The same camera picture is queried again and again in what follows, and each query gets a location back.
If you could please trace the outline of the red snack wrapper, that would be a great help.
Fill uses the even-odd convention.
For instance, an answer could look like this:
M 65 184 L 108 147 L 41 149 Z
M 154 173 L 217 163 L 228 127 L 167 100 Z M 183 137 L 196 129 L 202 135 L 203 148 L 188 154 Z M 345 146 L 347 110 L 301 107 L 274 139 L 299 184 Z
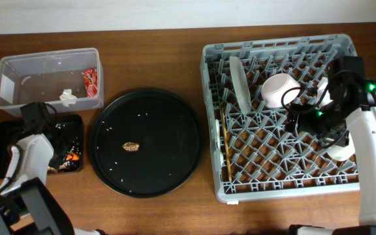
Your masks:
M 98 93 L 97 69 L 91 68 L 82 72 L 87 97 L 94 97 Z

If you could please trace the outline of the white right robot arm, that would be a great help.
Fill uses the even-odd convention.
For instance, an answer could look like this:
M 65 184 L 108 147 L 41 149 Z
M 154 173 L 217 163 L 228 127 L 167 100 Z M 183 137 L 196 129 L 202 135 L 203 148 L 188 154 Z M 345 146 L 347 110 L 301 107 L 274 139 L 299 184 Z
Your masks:
M 376 234 L 376 80 L 366 78 L 361 57 L 342 56 L 329 64 L 322 95 L 331 101 L 286 106 L 285 130 L 326 136 L 343 128 L 350 134 L 360 184 L 358 225 L 336 229 L 291 225 L 289 234 Z

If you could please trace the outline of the white plastic fork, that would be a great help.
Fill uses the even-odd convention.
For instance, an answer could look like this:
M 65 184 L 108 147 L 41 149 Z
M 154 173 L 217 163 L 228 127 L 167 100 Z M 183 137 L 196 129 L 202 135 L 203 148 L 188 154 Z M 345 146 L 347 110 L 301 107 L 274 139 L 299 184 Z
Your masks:
M 219 153 L 219 162 L 220 162 L 220 165 L 221 165 L 221 168 L 223 167 L 223 164 L 224 164 L 224 155 L 223 155 L 223 152 L 221 151 L 221 134 L 220 134 L 220 122 L 218 119 L 215 119 L 215 125 L 216 125 L 216 146 L 217 146 L 217 150 L 218 150 L 218 153 Z

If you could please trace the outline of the wooden chopstick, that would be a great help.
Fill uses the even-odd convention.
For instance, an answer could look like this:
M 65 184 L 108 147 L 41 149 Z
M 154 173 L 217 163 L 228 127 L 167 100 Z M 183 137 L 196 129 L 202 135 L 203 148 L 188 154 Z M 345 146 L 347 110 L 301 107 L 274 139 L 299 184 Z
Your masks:
M 224 145 L 225 145 L 225 153 L 226 153 L 226 161 L 227 161 L 227 172 L 228 172 L 228 180 L 232 182 L 232 173 L 231 173 L 231 163 L 230 163 L 230 155 L 229 155 L 229 147 L 228 147 L 228 138 L 227 138 L 227 126 L 226 126 L 226 119 L 225 119 L 225 109 L 221 109 L 221 117 L 222 117 L 222 126 L 223 126 L 223 138 L 224 138 Z

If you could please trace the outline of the cream white cup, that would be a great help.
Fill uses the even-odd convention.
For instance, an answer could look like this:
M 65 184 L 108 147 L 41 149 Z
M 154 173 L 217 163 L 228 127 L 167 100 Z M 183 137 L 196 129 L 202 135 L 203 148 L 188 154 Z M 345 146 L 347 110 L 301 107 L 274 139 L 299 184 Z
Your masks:
M 349 144 L 345 147 L 334 145 L 327 151 L 327 154 L 335 161 L 346 161 L 355 154 L 354 145 Z

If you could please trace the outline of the white tissue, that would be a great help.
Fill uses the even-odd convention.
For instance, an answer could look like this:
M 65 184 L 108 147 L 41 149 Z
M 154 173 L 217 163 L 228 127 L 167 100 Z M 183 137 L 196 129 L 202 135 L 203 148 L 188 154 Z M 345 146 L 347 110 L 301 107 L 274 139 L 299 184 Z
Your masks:
M 72 89 L 64 89 L 59 99 L 62 101 L 63 106 L 69 107 L 76 104 L 77 97 L 72 94 Z

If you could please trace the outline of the grey plate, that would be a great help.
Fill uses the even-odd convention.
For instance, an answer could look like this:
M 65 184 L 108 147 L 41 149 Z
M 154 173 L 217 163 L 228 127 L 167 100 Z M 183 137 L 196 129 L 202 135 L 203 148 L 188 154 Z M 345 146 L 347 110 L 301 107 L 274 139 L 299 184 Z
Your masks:
M 251 98 L 243 64 L 239 57 L 230 56 L 230 75 L 236 99 L 243 115 L 251 112 Z

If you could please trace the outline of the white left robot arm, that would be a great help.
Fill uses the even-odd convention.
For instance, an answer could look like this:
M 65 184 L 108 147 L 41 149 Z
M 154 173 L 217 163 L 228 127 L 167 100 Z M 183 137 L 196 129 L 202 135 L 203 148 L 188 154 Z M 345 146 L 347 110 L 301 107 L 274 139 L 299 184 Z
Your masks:
M 54 130 L 53 106 L 32 102 L 20 108 L 25 130 L 8 146 L 11 160 L 0 185 L 0 234 L 86 234 L 46 187 L 47 168 L 56 157 L 44 130 Z

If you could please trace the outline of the orange carrot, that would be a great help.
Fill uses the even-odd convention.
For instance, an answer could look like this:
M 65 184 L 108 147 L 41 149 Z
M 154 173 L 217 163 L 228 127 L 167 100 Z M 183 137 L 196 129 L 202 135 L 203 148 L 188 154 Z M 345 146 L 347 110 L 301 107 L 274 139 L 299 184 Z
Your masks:
M 66 156 L 67 161 L 78 161 L 79 159 L 80 157 L 76 153 L 72 151 L 67 153 L 67 156 Z

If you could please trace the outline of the brown walnut shell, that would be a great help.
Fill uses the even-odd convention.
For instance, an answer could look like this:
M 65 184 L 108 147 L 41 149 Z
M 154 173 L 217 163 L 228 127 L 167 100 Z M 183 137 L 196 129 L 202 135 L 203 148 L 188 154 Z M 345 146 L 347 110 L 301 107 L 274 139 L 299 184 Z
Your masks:
M 125 151 L 128 151 L 128 152 L 135 152 L 135 151 L 138 151 L 139 148 L 140 148 L 140 144 L 139 143 L 136 143 L 136 142 L 126 142 L 122 145 L 122 148 L 125 150 Z

